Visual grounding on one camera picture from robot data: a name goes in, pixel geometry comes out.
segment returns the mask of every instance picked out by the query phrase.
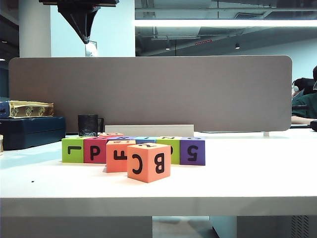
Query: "navy blue box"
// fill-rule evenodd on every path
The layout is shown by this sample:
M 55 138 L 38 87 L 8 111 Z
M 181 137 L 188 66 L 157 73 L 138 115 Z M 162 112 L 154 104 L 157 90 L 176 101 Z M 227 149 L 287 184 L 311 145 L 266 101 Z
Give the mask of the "navy blue box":
M 10 115 L 10 108 L 8 102 L 0 102 L 0 118 L 8 118 Z
M 4 150 L 20 150 L 65 138 L 64 117 L 0 119 Z

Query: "white desk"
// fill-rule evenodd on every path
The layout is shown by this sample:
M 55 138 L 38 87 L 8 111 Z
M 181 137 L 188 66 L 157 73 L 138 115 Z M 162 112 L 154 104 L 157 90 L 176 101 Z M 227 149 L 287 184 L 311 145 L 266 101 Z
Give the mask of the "white desk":
M 207 136 L 206 166 L 172 165 L 170 177 L 152 183 L 62 163 L 61 142 L 5 151 L 1 216 L 317 215 L 317 132 L 195 136 Z

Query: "blue block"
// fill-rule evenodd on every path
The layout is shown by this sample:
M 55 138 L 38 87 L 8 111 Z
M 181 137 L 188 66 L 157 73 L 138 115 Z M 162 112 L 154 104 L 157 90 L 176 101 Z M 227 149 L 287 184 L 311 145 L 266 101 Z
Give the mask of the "blue block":
M 156 136 L 137 136 L 133 138 L 137 144 L 156 143 Z

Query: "orange block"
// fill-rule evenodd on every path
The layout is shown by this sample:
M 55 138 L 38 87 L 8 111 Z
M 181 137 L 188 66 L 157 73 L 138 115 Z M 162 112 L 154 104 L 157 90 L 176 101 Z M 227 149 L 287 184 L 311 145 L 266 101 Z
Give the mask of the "orange block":
M 128 177 L 153 182 L 170 176 L 170 150 L 170 145 L 155 143 L 128 146 Z
M 115 137 L 115 136 L 123 136 L 122 133 L 111 132 L 111 133 L 100 133 L 98 136 L 102 137 Z
M 107 173 L 127 172 L 127 146 L 135 140 L 111 140 L 106 144 Z

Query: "ceiling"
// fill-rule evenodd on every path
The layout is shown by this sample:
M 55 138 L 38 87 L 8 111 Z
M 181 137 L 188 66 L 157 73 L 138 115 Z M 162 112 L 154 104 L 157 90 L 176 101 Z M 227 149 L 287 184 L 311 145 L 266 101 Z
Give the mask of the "ceiling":
M 19 57 L 18 0 L 0 0 L 0 68 Z
M 135 0 L 135 18 L 317 19 L 317 0 Z M 135 32 L 137 56 L 222 55 L 238 41 L 251 49 L 263 38 L 268 40 L 261 46 L 317 38 L 317 30 L 308 28 L 136 27 Z M 18 0 L 0 0 L 0 58 L 5 59 L 0 67 L 7 68 L 14 57 L 19 57 Z

